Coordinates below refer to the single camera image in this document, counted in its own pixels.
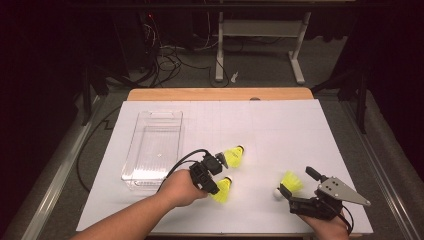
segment table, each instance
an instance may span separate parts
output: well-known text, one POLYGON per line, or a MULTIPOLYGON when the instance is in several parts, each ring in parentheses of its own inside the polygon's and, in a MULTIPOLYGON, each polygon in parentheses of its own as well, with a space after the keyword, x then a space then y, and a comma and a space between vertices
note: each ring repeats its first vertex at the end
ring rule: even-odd
MULTIPOLYGON (((137 89, 124 102, 78 231, 143 197, 131 192, 119 179, 135 120, 141 110, 175 107, 185 114, 182 152, 205 145, 215 153, 236 142, 241 142, 246 152, 240 168, 215 176, 231 174, 236 179, 232 199, 220 205, 208 198, 174 209, 152 235, 307 236, 312 234, 309 226, 288 212, 287 202, 276 201, 272 196, 284 169, 302 174, 306 163, 319 165, 316 169, 321 173, 325 168, 325 174, 337 173, 353 186, 319 102, 306 88, 137 89), (249 101, 258 98, 261 101, 249 101), (236 113, 235 109, 238 118, 220 117, 236 113)), ((300 194, 311 197, 317 182, 305 176, 302 181, 305 188, 300 194)), ((354 235, 372 233, 363 207, 349 203, 346 206, 357 220, 354 235)))

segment shuttlecock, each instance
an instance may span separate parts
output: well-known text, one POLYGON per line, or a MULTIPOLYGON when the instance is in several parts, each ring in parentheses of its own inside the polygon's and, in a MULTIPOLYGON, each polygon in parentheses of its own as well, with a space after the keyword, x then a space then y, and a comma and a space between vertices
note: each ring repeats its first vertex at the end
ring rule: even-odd
POLYGON ((292 171, 287 171, 284 174, 281 184, 284 185, 290 192, 295 192, 303 188, 303 183, 292 171))
POLYGON ((216 183, 216 185, 219 188, 219 192, 214 195, 211 194, 211 197, 219 203, 225 203, 228 198, 228 193, 230 191, 231 183, 232 183, 232 179, 229 176, 225 177, 222 180, 219 180, 216 183))
POLYGON ((225 156, 225 160, 227 160, 228 166, 233 168, 240 166, 243 152, 244 152, 244 148, 240 145, 235 148, 226 150, 224 152, 224 156, 225 156))

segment white paper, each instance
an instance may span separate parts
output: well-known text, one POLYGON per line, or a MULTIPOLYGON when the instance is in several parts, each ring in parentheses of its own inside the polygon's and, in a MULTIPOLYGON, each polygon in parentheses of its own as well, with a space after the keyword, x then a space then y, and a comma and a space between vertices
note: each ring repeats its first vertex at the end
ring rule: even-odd
MULTIPOLYGON (((296 234, 312 230, 289 213, 287 200, 277 201, 273 191, 288 170, 304 188, 299 197, 312 197, 318 182, 305 173, 311 166, 321 174, 337 176, 355 189, 318 100, 284 101, 169 101, 124 102, 77 231, 84 230, 145 193, 131 191, 121 170, 131 143, 137 115, 142 111, 183 112, 180 156, 196 149, 216 154, 243 145, 239 168, 224 169, 214 177, 231 175, 228 201, 208 197, 168 213, 152 233, 168 234, 296 234)), ((194 156, 201 159, 201 154, 194 156)), ((345 203, 354 220, 354 233, 372 228, 360 205, 345 203)))

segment forearm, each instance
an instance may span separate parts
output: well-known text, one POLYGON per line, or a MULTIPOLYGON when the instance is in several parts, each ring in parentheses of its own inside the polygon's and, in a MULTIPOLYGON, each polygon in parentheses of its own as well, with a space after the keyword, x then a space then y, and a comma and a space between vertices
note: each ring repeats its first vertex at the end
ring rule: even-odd
POLYGON ((173 208, 166 198, 153 195, 103 219, 73 239, 144 239, 173 208))

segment transparent plastic bin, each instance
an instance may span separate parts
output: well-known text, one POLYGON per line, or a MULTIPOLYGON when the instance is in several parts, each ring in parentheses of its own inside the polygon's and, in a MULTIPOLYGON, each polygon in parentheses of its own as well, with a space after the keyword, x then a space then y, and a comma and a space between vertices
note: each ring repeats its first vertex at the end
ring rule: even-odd
POLYGON ((122 170, 131 190, 156 191, 178 160, 183 112, 141 112, 122 170))

